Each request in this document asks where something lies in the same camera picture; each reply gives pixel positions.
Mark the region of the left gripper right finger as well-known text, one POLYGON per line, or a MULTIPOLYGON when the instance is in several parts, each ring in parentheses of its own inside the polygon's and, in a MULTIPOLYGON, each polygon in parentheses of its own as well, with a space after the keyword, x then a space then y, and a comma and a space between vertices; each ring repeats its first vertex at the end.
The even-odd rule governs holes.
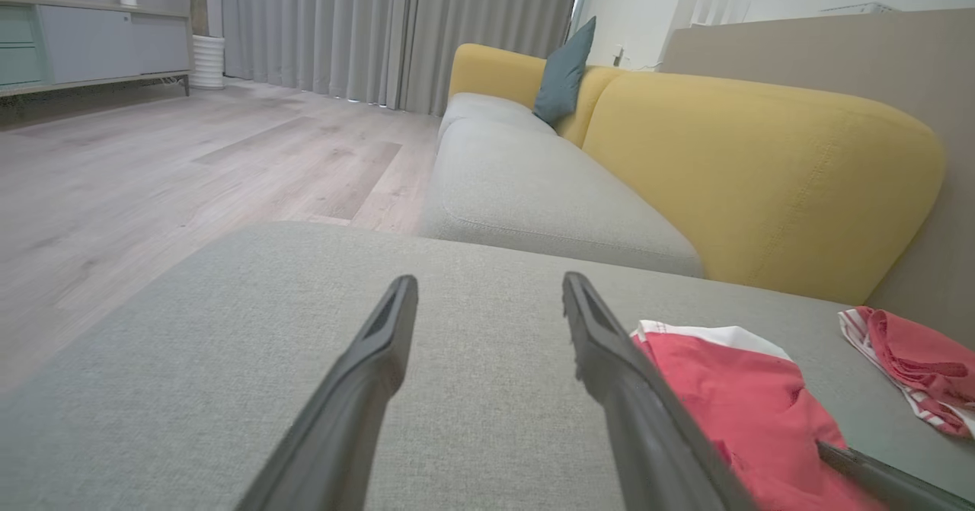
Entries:
POLYGON ((563 278, 576 375, 605 411, 628 510, 753 510, 751 494, 581 273, 563 278))

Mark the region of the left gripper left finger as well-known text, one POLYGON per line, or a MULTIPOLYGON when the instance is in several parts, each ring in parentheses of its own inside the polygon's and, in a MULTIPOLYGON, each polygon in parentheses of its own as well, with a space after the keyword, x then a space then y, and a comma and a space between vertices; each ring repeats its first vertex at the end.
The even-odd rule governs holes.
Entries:
POLYGON ((417 278, 390 283, 238 509, 362 510, 385 411, 410 361, 417 303, 417 278))

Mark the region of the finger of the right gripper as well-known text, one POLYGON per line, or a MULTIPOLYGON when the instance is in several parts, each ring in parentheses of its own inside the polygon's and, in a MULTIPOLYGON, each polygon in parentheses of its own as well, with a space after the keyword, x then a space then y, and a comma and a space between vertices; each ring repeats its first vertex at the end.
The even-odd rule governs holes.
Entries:
POLYGON ((974 504, 851 448, 816 442, 819 458, 889 510, 973 510, 974 504))

